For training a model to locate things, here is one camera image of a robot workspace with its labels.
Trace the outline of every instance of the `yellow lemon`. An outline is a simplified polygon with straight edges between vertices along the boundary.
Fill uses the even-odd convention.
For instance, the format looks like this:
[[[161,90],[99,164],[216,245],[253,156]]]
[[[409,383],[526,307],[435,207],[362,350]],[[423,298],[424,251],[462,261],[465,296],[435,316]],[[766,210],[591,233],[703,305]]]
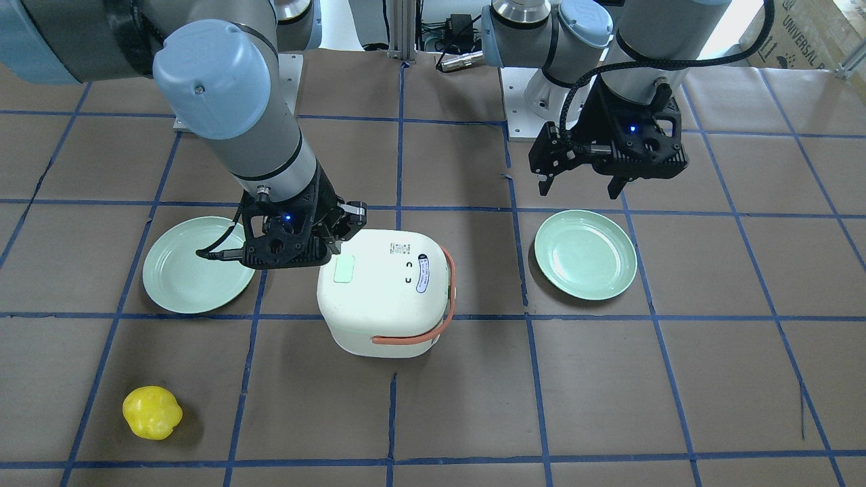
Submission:
[[[123,401],[123,417],[141,438],[168,438],[183,416],[174,394],[160,386],[139,387]]]

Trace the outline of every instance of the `green plate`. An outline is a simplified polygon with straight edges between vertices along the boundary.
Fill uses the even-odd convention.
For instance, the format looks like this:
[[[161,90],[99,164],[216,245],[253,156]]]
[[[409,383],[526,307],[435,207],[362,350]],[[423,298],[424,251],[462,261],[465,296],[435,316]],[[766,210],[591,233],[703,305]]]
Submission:
[[[554,286],[593,301],[621,294],[637,272],[629,236],[610,219],[585,210],[548,218],[535,234],[535,259]]]

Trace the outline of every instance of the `light blue joint cap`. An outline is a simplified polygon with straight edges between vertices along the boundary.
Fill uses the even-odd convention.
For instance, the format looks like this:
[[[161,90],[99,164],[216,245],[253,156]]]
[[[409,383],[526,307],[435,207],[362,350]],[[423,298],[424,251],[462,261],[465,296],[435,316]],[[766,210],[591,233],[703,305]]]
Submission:
[[[19,0],[0,0],[0,62],[31,83],[78,84],[45,43]]]
[[[313,29],[310,41],[304,50],[316,49],[322,44],[322,6],[320,0],[313,0]]]
[[[481,50],[484,52],[484,62],[494,68],[505,68],[502,55],[499,53],[499,45],[496,43],[496,32],[490,10],[490,5],[485,5],[481,9]]]
[[[233,23],[199,20],[165,39],[153,79],[190,130],[206,139],[232,139],[265,112],[270,73],[262,53]]]
[[[611,41],[611,14],[592,0],[563,0],[559,19],[572,34],[593,48],[604,49]]]

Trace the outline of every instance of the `cardboard box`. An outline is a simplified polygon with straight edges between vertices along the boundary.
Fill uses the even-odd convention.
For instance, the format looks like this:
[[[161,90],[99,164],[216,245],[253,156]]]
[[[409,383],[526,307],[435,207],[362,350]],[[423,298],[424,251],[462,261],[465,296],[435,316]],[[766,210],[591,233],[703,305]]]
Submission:
[[[740,46],[758,37],[764,11],[758,13]],[[829,69],[854,52],[866,36],[866,0],[777,0],[770,36],[748,58],[759,68]],[[848,80],[866,104],[866,62]]]

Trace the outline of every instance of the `black hose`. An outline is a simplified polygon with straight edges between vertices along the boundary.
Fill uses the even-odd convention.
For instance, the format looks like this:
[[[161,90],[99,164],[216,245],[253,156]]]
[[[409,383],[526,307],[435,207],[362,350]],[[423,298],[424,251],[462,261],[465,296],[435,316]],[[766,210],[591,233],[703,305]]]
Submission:
[[[587,72],[585,75],[578,78],[578,80],[572,85],[572,88],[568,90],[568,95],[565,97],[562,111],[559,112],[559,138],[562,139],[567,146],[571,145],[568,131],[565,129],[565,119],[568,116],[568,109],[572,105],[572,101],[574,100],[574,96],[577,94],[578,90],[589,84],[593,76],[601,75],[602,73],[609,73],[611,71],[618,71],[620,69],[654,68],[664,69],[666,71],[676,71],[685,68],[707,68],[710,66],[720,66],[722,64],[742,61],[750,55],[758,52],[758,49],[760,49],[761,45],[766,41],[766,38],[770,35],[770,29],[772,29],[772,22],[775,15],[776,6],[773,3],[773,0],[764,0],[764,24],[761,27],[758,38],[755,39],[755,42],[749,46],[748,49],[739,54],[701,60],[643,59],[641,61],[617,62],[615,64],[599,66],[598,68]]]

